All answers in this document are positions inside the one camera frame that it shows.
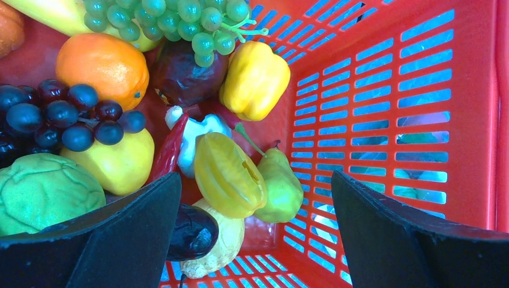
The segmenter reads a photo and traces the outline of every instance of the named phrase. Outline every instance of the grape bunch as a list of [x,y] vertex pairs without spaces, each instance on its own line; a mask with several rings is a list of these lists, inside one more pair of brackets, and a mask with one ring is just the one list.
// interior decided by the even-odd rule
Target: grape bunch
[[145,128],[145,116],[122,111],[115,101],[99,101],[97,91],[85,84],[68,87],[47,79],[37,88],[0,86],[0,166],[23,155],[58,154],[62,146],[82,152],[95,140],[114,145],[125,133]]
[[245,43],[242,35],[268,34],[267,28],[240,29],[256,24],[245,0],[84,0],[84,4],[90,30],[103,32],[112,25],[126,41],[138,40],[140,33],[153,41],[163,37],[191,41],[194,60],[201,67],[212,65],[214,51],[231,54],[236,38]]

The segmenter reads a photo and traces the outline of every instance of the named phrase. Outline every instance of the yellow lemon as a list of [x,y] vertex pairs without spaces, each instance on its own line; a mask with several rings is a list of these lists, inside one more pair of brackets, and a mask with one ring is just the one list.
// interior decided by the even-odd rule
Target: yellow lemon
[[117,196],[136,192],[148,179],[154,161],[154,140],[143,129],[139,133],[125,133],[115,145],[99,141],[86,151],[62,149],[60,155],[74,160],[94,175],[101,186]]

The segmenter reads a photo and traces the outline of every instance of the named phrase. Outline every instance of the plum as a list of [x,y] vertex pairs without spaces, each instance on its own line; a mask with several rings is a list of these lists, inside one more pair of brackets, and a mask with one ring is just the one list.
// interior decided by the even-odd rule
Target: plum
[[168,105],[188,107],[217,97],[228,70],[228,56],[214,51],[214,63],[203,68],[194,61],[191,42],[167,41],[154,61],[152,87]]

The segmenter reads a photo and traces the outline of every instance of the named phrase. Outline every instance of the grape stem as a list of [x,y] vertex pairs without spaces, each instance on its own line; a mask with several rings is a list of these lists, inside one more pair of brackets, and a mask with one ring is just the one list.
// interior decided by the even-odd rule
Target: grape stem
[[232,31],[234,33],[237,34],[237,37],[239,38],[239,41],[241,43],[245,43],[245,38],[242,36],[242,35],[268,35],[269,34],[269,29],[267,28],[263,28],[263,29],[260,29],[260,30],[243,30],[243,29],[240,29],[240,27],[244,26],[245,24],[251,24],[251,25],[255,25],[257,22],[256,20],[251,20],[249,19],[249,13],[246,15],[245,19],[236,24],[236,25],[233,25],[233,26],[230,26],[226,23],[221,23],[221,27],[226,29],[226,30],[229,30],[229,31]]
[[86,119],[86,118],[78,118],[78,121],[85,123],[86,125],[89,125],[90,127],[94,128],[97,124],[99,124],[99,121],[92,120],[92,119]]

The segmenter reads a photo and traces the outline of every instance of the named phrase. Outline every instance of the pepper stem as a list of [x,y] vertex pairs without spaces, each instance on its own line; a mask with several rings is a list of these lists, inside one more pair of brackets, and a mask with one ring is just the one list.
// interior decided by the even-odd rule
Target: pepper stem
[[267,155],[260,148],[258,148],[258,146],[256,146],[256,144],[251,140],[249,135],[247,135],[242,123],[239,122],[238,124],[236,124],[234,130],[240,135],[242,135],[249,142],[249,144],[251,144],[251,146],[258,151],[258,153],[262,154],[263,157],[267,158]]
[[255,25],[257,22],[255,20],[251,20],[249,19],[250,15],[246,15],[245,19],[240,22],[240,23],[237,23],[233,26],[230,26],[226,23],[221,23],[221,27],[223,29],[226,29],[228,31],[232,31],[233,33],[236,33],[237,37],[239,38],[239,41],[241,43],[245,43],[245,38],[242,36],[242,35],[268,35],[269,34],[269,29],[267,28],[263,28],[263,29],[260,29],[260,30],[243,30],[243,29],[240,29],[240,27],[244,26],[245,24],[251,24],[251,25]]

